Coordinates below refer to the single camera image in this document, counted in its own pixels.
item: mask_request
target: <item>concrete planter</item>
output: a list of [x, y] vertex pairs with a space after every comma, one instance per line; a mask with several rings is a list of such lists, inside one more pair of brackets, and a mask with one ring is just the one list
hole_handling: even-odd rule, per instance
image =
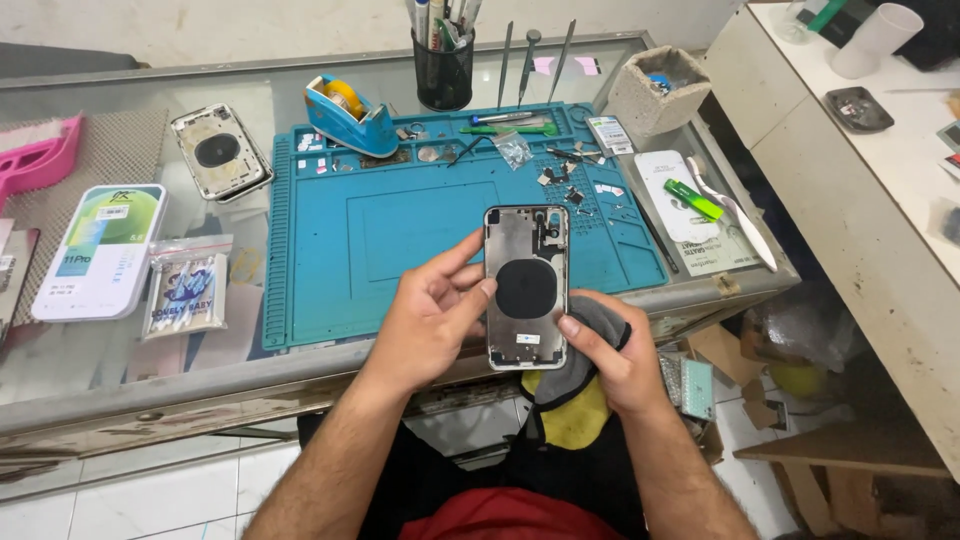
[[[667, 94], [647, 77], [666, 76]], [[681, 49], [658, 47], [633, 55], [616, 74], [605, 114], [615, 115], [632, 136], [662, 134], [690, 121], [710, 92], [710, 77]]]

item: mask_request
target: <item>man's left hand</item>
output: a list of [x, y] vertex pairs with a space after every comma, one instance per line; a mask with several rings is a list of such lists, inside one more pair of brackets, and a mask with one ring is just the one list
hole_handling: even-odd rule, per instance
[[496, 280], [484, 279], [483, 263], [467, 264], [483, 247], [477, 229], [452, 249], [407, 270], [361, 374], [409, 396], [442, 375], [468, 335], [484, 335], [477, 320], [487, 309]]

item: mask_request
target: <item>tape roll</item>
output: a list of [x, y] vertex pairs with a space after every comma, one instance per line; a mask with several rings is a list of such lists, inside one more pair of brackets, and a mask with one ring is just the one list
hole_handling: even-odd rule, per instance
[[357, 120], [363, 117], [363, 104], [356, 92], [343, 81], [330, 81], [324, 85], [324, 95]]

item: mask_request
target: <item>hand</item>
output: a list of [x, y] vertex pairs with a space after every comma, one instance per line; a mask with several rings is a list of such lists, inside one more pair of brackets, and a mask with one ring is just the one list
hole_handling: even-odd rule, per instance
[[569, 315], [558, 321], [566, 340], [587, 355], [600, 370], [600, 383], [607, 393], [607, 403], [620, 416], [643, 416], [673, 408], [663, 387], [660, 360], [654, 338], [650, 335], [647, 314], [612, 296], [592, 290], [577, 289], [570, 294], [589, 297], [630, 324], [630, 339], [620, 352], [603, 337]]
[[483, 279], [482, 262], [467, 264], [482, 247], [483, 231], [477, 229], [403, 273], [362, 375], [409, 397], [453, 365], [465, 337], [485, 334], [477, 319], [496, 280]]

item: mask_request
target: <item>black mesh pencil cup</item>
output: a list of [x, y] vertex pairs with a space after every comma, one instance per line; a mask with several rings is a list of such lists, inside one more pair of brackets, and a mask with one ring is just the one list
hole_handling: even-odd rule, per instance
[[417, 42], [413, 32], [417, 99], [431, 110], [460, 110], [473, 97], [473, 43], [450, 52], [431, 51]]

